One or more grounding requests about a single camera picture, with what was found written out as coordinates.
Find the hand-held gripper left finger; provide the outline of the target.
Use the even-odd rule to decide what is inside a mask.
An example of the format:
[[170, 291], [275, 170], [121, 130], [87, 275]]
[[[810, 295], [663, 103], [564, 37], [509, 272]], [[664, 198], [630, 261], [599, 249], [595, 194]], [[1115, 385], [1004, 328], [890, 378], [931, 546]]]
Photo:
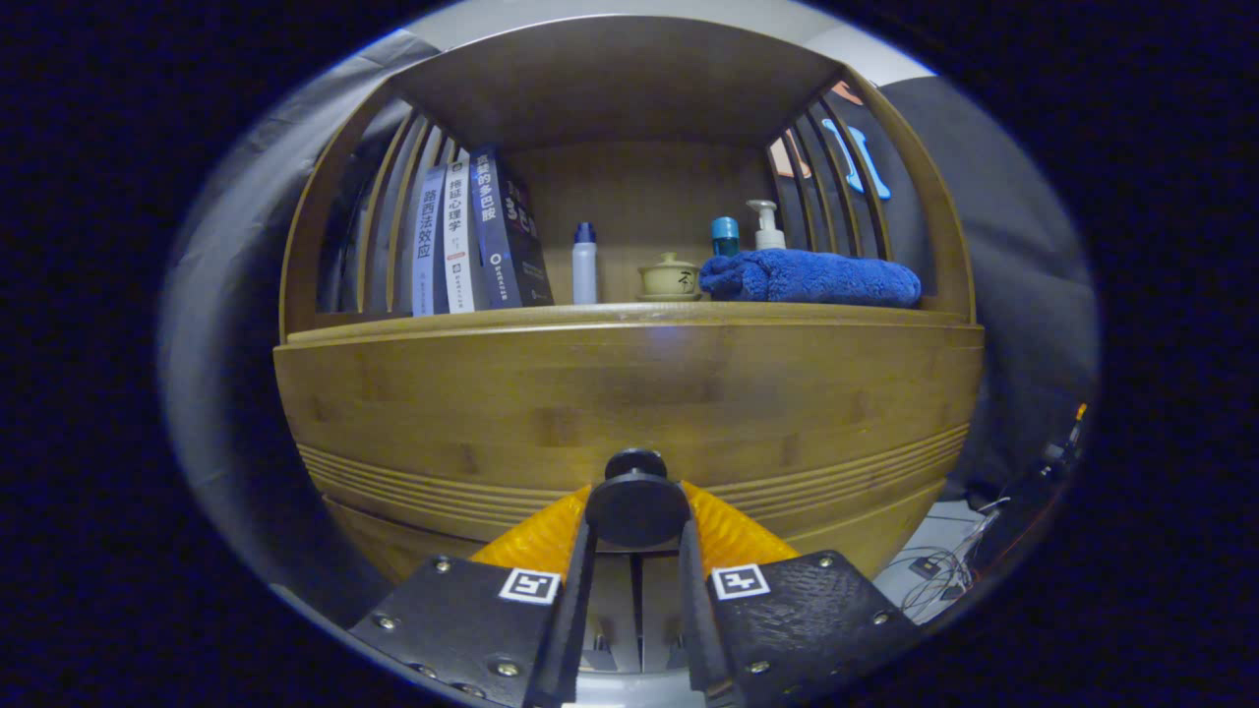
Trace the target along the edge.
[[422, 561], [353, 635], [499, 705], [574, 702], [596, 548], [589, 495], [580, 488], [550, 503], [472, 559]]

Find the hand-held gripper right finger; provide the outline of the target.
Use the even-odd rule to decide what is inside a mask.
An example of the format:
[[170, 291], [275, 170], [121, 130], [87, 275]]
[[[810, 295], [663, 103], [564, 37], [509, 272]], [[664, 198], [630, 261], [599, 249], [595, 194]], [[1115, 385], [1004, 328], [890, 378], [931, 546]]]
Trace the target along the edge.
[[685, 481], [681, 645], [708, 704], [807, 704], [862, 682], [922, 627], [836, 551], [797, 553]]

